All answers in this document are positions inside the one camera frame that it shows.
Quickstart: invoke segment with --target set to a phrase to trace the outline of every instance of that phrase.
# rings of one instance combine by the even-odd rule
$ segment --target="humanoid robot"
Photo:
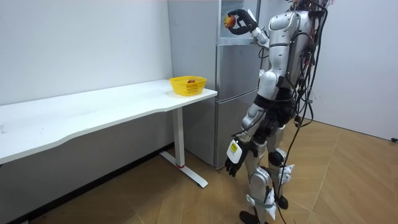
[[[239,217],[245,224],[265,224],[267,213],[275,219],[277,206],[289,207],[283,185],[290,180],[293,165],[286,165],[287,154],[279,149],[279,144],[285,125],[292,118],[296,127],[302,124],[300,100],[310,103],[308,96],[319,55],[315,51],[317,46],[320,48],[328,5],[329,0],[292,1],[288,11],[270,20],[269,35],[258,27],[250,10],[233,10],[225,20],[224,25],[231,33],[250,32],[257,44],[269,51],[270,69],[260,79],[256,99],[243,118],[242,131],[233,136],[225,162],[233,177],[243,162],[246,165],[249,179],[246,199],[254,206],[255,214],[242,211]],[[239,26],[236,29],[235,16]],[[266,149],[267,168],[260,166]]]

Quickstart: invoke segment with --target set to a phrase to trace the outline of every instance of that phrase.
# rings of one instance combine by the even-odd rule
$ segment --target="apple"
[[[235,24],[236,24],[236,19],[235,19],[234,16],[226,16],[224,18],[224,26],[225,26],[225,28],[230,29],[230,28],[234,27]]]

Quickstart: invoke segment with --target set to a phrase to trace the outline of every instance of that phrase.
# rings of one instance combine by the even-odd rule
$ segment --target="baseboard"
[[[108,173],[108,174],[106,174],[106,175],[104,175],[104,176],[102,176],[102,177],[60,197],[60,198],[57,198],[52,202],[49,202],[39,208],[36,208],[35,210],[33,210],[19,218],[16,218],[15,220],[8,222],[7,224],[21,224],[27,220],[33,220],[41,215],[44,215],[45,213],[57,208],[58,206],[66,203],[78,196],[81,196],[82,194],[86,193],[87,191],[89,191],[95,187],[98,187],[99,185],[119,176],[120,174],[123,174],[123,173],[131,170],[132,168],[138,166],[139,164],[142,164],[143,162],[154,158],[155,156],[159,155],[159,153],[169,150],[173,147],[174,147],[174,142],[170,143],[170,144],[168,144],[168,145],[166,145],[166,146],[164,146],[164,147],[162,147],[162,148],[160,148],[160,149],[158,149],[158,150],[156,150],[156,151],[154,151],[154,152],[152,152],[152,153],[150,153],[132,163],[129,163],[121,168],[118,168],[117,170],[112,171],[112,172],[110,172],[110,173]]]

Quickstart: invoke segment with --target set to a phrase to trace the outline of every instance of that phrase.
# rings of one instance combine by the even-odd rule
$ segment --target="desk leg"
[[[164,158],[178,167],[182,172],[187,174],[201,187],[207,186],[207,181],[199,176],[197,173],[185,166],[185,156],[184,156],[184,131],[182,123],[182,108],[177,108],[173,110],[173,128],[174,128],[174,148],[175,148],[175,158],[172,157],[167,152],[161,152]]]

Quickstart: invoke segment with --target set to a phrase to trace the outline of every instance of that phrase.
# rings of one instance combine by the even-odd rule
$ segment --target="yellow label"
[[[232,149],[232,151],[235,153],[236,150],[238,149],[238,147],[236,147],[235,144],[232,143],[231,149]]]

